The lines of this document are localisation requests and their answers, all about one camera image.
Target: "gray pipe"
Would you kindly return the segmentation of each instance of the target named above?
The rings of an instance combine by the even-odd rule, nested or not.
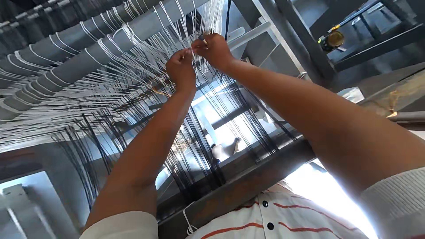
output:
[[[179,0],[179,3],[183,13],[188,14],[194,10],[193,2],[197,8],[207,1],[208,0]],[[181,18],[181,13],[176,4],[176,0],[167,0],[164,3],[164,7],[168,13],[168,16],[173,22]],[[169,26],[170,22],[168,21],[162,8],[160,6],[156,6],[156,10],[164,26]],[[153,10],[149,10],[142,16],[129,23],[130,27],[133,29],[134,33],[139,37],[140,40],[145,40],[162,29],[158,15]],[[134,47],[124,31],[117,31],[114,37],[114,42],[123,51],[128,51]],[[108,40],[108,38],[103,38],[103,43],[114,55],[121,55],[121,52]],[[110,58],[104,53],[104,51],[97,43],[89,47],[87,50],[100,64],[105,65],[110,61]],[[93,60],[85,51],[82,51],[80,54],[74,56],[53,70],[54,74],[67,84],[57,79],[50,72],[47,73],[47,77],[54,83],[46,79],[46,76],[38,77],[37,80],[32,81],[16,93],[16,95],[24,102],[17,100],[15,96],[8,96],[4,99],[3,103],[0,104],[0,124],[6,123],[7,120],[11,120],[22,114],[24,111],[29,110],[33,106],[41,103],[44,99],[48,98],[45,95],[52,96],[62,89],[68,87],[69,84],[73,84],[79,79],[85,77],[87,74],[101,68],[99,63]],[[31,87],[35,88],[37,91],[40,91],[42,94],[31,89],[29,85],[31,85]]]
[[[133,5],[135,6],[135,8],[137,9],[137,11],[139,11],[140,14],[142,14],[143,12],[148,11],[148,9],[145,7],[145,3],[146,6],[150,9],[152,8],[154,5],[158,4],[159,0],[145,0],[145,3],[143,0],[131,0],[133,2]],[[130,22],[132,20],[131,16],[126,12],[126,10],[124,9],[124,3],[117,6],[116,7],[118,15],[125,21],[125,22]],[[130,6],[129,8],[131,10],[131,12],[137,16],[137,12]],[[107,12],[109,12],[109,16],[111,18],[111,20],[109,20],[108,18],[108,14],[105,12],[103,13],[104,18],[106,19],[106,21],[108,22],[108,24],[110,24],[111,26],[115,26],[116,27],[121,27],[121,23],[119,23],[117,25],[117,21],[119,22],[119,20],[115,17],[115,13],[114,11],[108,10]],[[109,34],[112,32],[112,30],[108,27],[108,25],[104,22],[104,20],[102,19],[102,17],[96,16],[93,18],[94,21],[96,22],[97,27],[104,33],[104,34]],[[93,20],[92,19],[88,19],[87,21],[84,22],[84,26],[87,28],[87,30],[97,39],[104,37],[103,34],[97,29],[96,25],[94,25]],[[72,47],[75,50],[81,51],[82,49],[89,47],[91,45],[94,44],[94,41],[83,31],[82,27],[80,24],[77,24],[75,26],[72,26],[66,30],[63,30],[61,32],[58,32],[59,38],[68,46]],[[53,41],[59,45],[60,47],[66,49],[69,52],[75,53],[74,51],[72,51],[71,49],[69,49],[68,47],[66,47],[65,45],[63,45],[58,38],[56,37],[56,35],[52,35],[52,39]],[[39,42],[33,44],[31,46],[31,48],[34,50],[34,52],[36,52],[38,55],[50,59],[52,61],[59,61],[59,62],[63,62],[64,60],[66,60],[67,57],[72,57],[73,55],[63,51],[62,49],[58,48],[57,46],[55,46],[49,37],[40,40]],[[36,56],[34,53],[31,52],[29,47],[24,48],[23,50],[19,51],[21,57],[30,62],[30,63],[34,63],[37,65],[41,65],[41,66],[49,66],[52,65],[52,62],[44,60],[41,57]],[[14,54],[10,55],[10,60],[22,67],[22,68],[27,68],[29,70],[33,70],[33,71],[38,71],[38,68],[35,67],[31,67],[29,65],[26,65],[22,62],[20,62]],[[2,60],[0,60],[0,67],[9,72],[9,73],[13,73],[13,74],[18,74],[21,76],[30,76],[33,75],[34,72],[32,71],[27,71],[24,69],[21,69],[19,67],[14,66],[13,64],[11,64],[9,62],[9,60],[7,58],[3,58]],[[0,74],[0,78],[4,78],[7,80],[12,80],[12,81],[7,81],[7,80],[1,80],[0,79],[0,88],[7,88],[9,85],[13,84],[13,81],[19,81],[16,78],[13,77],[8,77],[5,76],[3,74]]]

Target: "white string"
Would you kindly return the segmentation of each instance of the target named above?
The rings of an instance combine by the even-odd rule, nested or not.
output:
[[[80,26],[82,28],[82,30],[93,40],[93,41],[97,41],[97,39],[93,36],[93,34],[85,27],[84,22],[81,21],[80,22]]]
[[[32,67],[40,68],[40,69],[43,69],[43,70],[50,70],[52,68],[52,67],[45,67],[45,66],[42,66],[42,65],[34,64],[34,63],[31,63],[31,62],[28,62],[28,61],[24,60],[22,58],[22,56],[20,55],[19,51],[15,51],[15,57],[20,62],[22,62],[22,63],[24,63],[26,65],[32,66]]]
[[[0,67],[0,74],[3,74],[3,75],[8,76],[8,77],[15,78],[15,79],[19,79],[19,80],[25,80],[26,79],[26,77],[24,77],[24,76],[5,71],[1,67]]]
[[[50,41],[53,43],[53,45],[55,45],[57,48],[59,48],[59,49],[63,50],[64,52],[67,52],[67,53],[69,53],[69,54],[71,54],[71,55],[75,56],[75,54],[74,54],[74,53],[71,53],[71,52],[69,52],[69,51],[67,51],[67,50],[63,49],[62,47],[58,46],[58,45],[57,45],[57,44],[53,41],[53,39],[52,39],[52,35],[49,35],[49,38],[50,38]]]
[[[136,6],[133,4],[133,2],[131,0],[128,0],[128,2],[130,3],[131,7],[137,12],[137,16],[140,16],[139,11],[137,10]]]
[[[109,27],[109,29],[111,31],[114,31],[114,29],[109,25],[108,21],[105,19],[102,13],[100,14],[100,17],[102,17],[103,22]]]
[[[65,88],[66,88],[66,87],[61,86],[61,85],[58,85],[58,84],[56,84],[54,81],[52,81],[49,77],[47,77],[47,73],[45,73],[45,74],[44,74],[44,77],[45,77],[47,80],[49,80],[52,84],[54,84],[55,86],[60,87],[60,88],[62,88],[62,89],[65,89]]]
[[[35,80],[35,81],[33,81],[33,82],[37,83],[37,85],[39,85],[41,88],[43,88],[43,89],[45,89],[45,90],[49,91],[50,93],[56,94],[56,92],[51,91],[51,90],[47,89],[46,87],[42,86],[42,85],[38,82],[38,80]]]
[[[31,90],[33,90],[33,91],[35,91],[35,92],[37,92],[37,94],[41,94],[42,96],[44,96],[44,97],[46,97],[46,98],[49,98],[49,97],[51,97],[51,95],[48,95],[48,94],[45,94],[45,93],[43,93],[43,92],[40,92],[39,90],[37,90],[36,88],[34,88],[33,86],[32,86],[32,84],[31,83],[29,83],[29,84],[27,84],[25,87],[29,87],[29,88],[31,88]]]
[[[77,51],[76,49],[74,49],[74,48],[72,48],[72,47],[70,47],[70,46],[68,46],[68,45],[66,45],[65,44],[65,42],[63,42],[61,39],[60,39],[60,37],[59,37],[59,34],[56,32],[55,33],[55,35],[56,35],[56,37],[57,37],[57,39],[64,45],[64,46],[66,46],[66,47],[68,47],[69,49],[71,49],[71,50],[73,50],[73,51],[75,51],[76,53],[79,53],[79,51]]]
[[[58,79],[60,82],[62,82],[62,83],[64,83],[64,84],[66,84],[66,85],[72,85],[71,83],[68,83],[68,82],[66,82],[66,81],[64,81],[64,80],[62,80],[62,79],[60,79],[59,77],[57,77],[57,75],[55,74],[55,73],[53,73],[53,69],[51,69],[50,70],[50,73],[56,78],[56,79]]]
[[[110,13],[109,13],[109,11],[106,11],[106,15],[108,16],[108,18],[109,18],[109,20],[110,20],[110,22],[113,24],[113,26],[115,27],[115,31],[116,30],[118,30],[118,28],[119,28],[119,24],[118,24],[118,27],[115,25],[115,23],[112,21],[112,19],[111,19],[111,16],[109,15]]]
[[[23,70],[27,70],[27,71],[31,71],[31,72],[34,72],[34,73],[38,73],[37,71],[33,71],[33,70],[26,69],[26,68],[24,68],[24,67],[21,67],[21,66],[16,65],[15,63],[13,63],[13,62],[12,62],[12,60],[10,59],[10,56],[11,56],[11,54],[7,55],[7,60],[8,60],[8,61],[9,61],[9,63],[10,63],[10,64],[12,64],[13,66],[16,66],[16,67],[18,67],[18,68],[20,68],[20,69],[23,69]]]
[[[24,111],[17,110],[13,107],[10,107],[9,105],[5,104],[3,101],[0,101],[0,106],[2,108],[5,108],[6,110],[11,111],[11,112],[16,113],[16,114],[21,114],[21,113],[24,112]]]
[[[113,12],[115,13],[115,16],[118,18],[118,20],[121,22],[121,25],[125,23],[125,21],[121,18],[121,16],[118,14],[118,11],[116,7],[112,8]]]
[[[187,219],[186,212],[185,212],[185,210],[186,210],[188,207],[190,207],[193,203],[194,203],[194,202],[192,202],[191,204],[189,204],[189,206],[187,206],[185,209],[183,209],[183,215],[184,215],[184,218],[186,219],[186,222],[187,222],[187,224],[189,225],[189,227],[187,228],[187,231],[186,231],[188,235],[190,235],[190,234],[192,234],[192,233],[194,232],[194,231],[193,231],[193,229],[198,230],[195,226],[192,226],[192,225],[189,223],[189,219]]]
[[[55,64],[57,64],[57,65],[62,64],[62,62],[52,61],[51,59],[47,59],[47,58],[42,57],[42,56],[40,56],[39,54],[35,53],[35,52],[34,52],[34,50],[32,49],[32,44],[29,44],[29,45],[28,45],[28,47],[29,47],[30,51],[31,51],[34,55],[36,55],[36,56],[40,57],[41,59],[44,59],[44,60],[50,61],[50,62],[55,63]]]
[[[105,65],[103,65],[102,63],[100,63],[100,62],[98,62],[97,60],[96,60],[96,58],[94,58],[88,51],[87,51],[87,48],[84,48],[84,51],[95,61],[95,62],[97,62],[99,65],[101,65],[101,66],[104,66],[104,67],[106,67]]]
[[[96,28],[97,28],[97,30],[99,30],[99,32],[100,33],[102,33],[102,35],[105,37],[106,35],[105,35],[105,33],[103,33],[100,29],[99,29],[99,27],[97,26],[97,24],[96,24],[96,21],[94,20],[94,17],[91,17],[91,19],[93,20],[93,24],[96,26]]]
[[[132,20],[136,18],[136,16],[133,14],[130,7],[128,6],[127,2],[124,2],[124,10],[127,12],[127,14],[131,17]]]
[[[36,106],[36,105],[38,105],[38,104],[33,104],[33,103],[31,103],[31,102],[28,102],[28,101],[26,101],[26,100],[24,100],[24,99],[22,99],[22,98],[18,97],[18,96],[16,95],[16,92],[12,95],[12,97],[13,97],[13,98],[15,98],[17,101],[21,102],[21,103],[22,103],[22,104],[24,104],[24,105],[30,105],[30,106]]]

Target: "white sleeve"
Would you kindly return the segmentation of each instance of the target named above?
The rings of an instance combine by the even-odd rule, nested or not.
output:
[[[383,179],[360,199],[379,238],[425,236],[425,167]]]
[[[80,239],[157,239],[158,223],[149,213],[131,211],[102,219],[89,227]]]

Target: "black button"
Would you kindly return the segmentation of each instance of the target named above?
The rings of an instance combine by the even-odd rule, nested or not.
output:
[[[275,228],[275,225],[273,225],[273,223],[269,222],[269,223],[267,223],[267,228],[269,230],[273,230]]]

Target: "white shirt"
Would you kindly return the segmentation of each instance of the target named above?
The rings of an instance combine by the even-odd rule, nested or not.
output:
[[[425,238],[425,168],[377,182],[361,205],[380,238]],[[131,211],[105,218],[80,239],[155,239],[151,214]],[[196,230],[188,239],[367,238],[348,221],[293,193],[265,192]]]

